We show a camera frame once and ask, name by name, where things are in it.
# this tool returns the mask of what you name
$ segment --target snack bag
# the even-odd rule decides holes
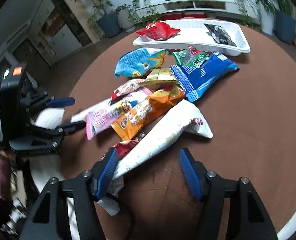
[[[204,51],[198,50],[193,46],[189,46],[188,49],[184,49],[180,52],[173,52],[177,65],[185,65],[190,67],[200,67],[210,55]]]
[[[138,145],[118,162],[113,178],[118,178],[172,145],[185,132],[212,138],[213,133],[200,110],[182,100],[151,129]]]
[[[228,72],[239,69],[230,59],[219,52],[214,52],[200,68],[180,65],[171,65],[169,68],[190,102],[200,98],[217,79]]]
[[[141,87],[141,83],[144,82],[144,79],[134,78],[128,80],[125,84],[118,87],[112,94],[112,99],[116,99],[117,97],[121,97],[123,95],[129,94],[130,92],[134,92],[139,87]]]
[[[129,141],[122,141],[120,143],[116,143],[113,148],[117,150],[118,153],[118,160],[121,160],[123,157],[125,157],[141,140],[144,138],[145,133],[143,131],[139,132],[136,136],[136,138],[129,140]]]
[[[71,117],[70,122],[78,122],[78,121],[86,121],[87,115],[91,112],[91,111],[98,111],[101,109],[104,109],[106,107],[109,107],[111,105],[111,98],[107,98],[91,107],[88,107],[87,109],[79,112],[78,114],[75,114]]]
[[[160,89],[162,87],[167,87],[170,84],[178,84],[178,81],[174,77],[174,74],[170,71],[170,68],[152,70],[144,82],[141,83],[142,86],[153,90],[156,88]]]
[[[86,118],[87,139],[91,140],[96,134],[110,127],[120,115],[127,113],[151,93],[148,88],[140,88],[109,107],[89,112]]]
[[[121,57],[115,69],[115,77],[141,77],[160,68],[168,51],[165,49],[139,48]]]
[[[204,25],[210,31],[210,35],[216,43],[237,47],[223,27],[206,23]]]
[[[112,128],[123,141],[131,140],[142,127],[167,112],[184,97],[184,92],[176,85],[157,90],[121,116],[112,124]]]
[[[169,24],[164,22],[149,23],[141,31],[137,31],[140,36],[145,35],[155,41],[168,40],[179,32],[180,29],[171,28]]]

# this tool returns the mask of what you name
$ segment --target table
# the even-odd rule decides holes
[[[202,203],[189,192],[178,153],[188,147],[194,158],[221,177],[247,176],[278,232],[296,211],[296,63],[269,38],[241,27],[251,47],[249,54],[231,57],[240,71],[214,84],[196,101],[214,137],[183,133],[158,156],[124,176],[120,198],[133,210],[132,239],[192,239]],[[127,78],[113,73],[119,58],[136,49],[133,33],[102,53],[84,72],[71,92],[76,103],[65,119],[110,96]],[[174,63],[171,55],[164,66]],[[101,159],[120,138],[108,129],[91,141],[85,131],[70,136],[62,146],[62,172],[72,178]],[[224,239],[229,201],[225,201],[219,239]],[[122,239],[129,226],[125,211],[115,217],[97,206],[110,240]]]

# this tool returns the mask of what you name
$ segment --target white snack bag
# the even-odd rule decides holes
[[[183,131],[212,138],[213,133],[199,109],[182,100],[117,164],[116,179],[172,145]]]

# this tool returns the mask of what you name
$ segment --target pink snack wrapper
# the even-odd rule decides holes
[[[91,140],[96,134],[106,130],[119,116],[127,113],[151,93],[148,88],[142,87],[109,107],[89,112],[86,117],[87,139]]]
[[[112,99],[116,99],[117,97],[129,94],[134,92],[140,87],[140,84],[143,83],[145,80],[141,78],[134,78],[127,81],[125,84],[118,87],[112,94]]]

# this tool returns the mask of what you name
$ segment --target white flower pot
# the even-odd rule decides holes
[[[123,9],[120,12],[118,12],[119,25],[121,28],[123,28],[125,33],[136,29],[134,20],[129,16],[130,13],[128,9]]]
[[[261,12],[261,30],[268,35],[273,35],[275,15],[266,12],[262,4],[259,4],[259,10]]]
[[[145,1],[144,0],[139,0],[137,3],[137,8],[141,8],[145,6]]]

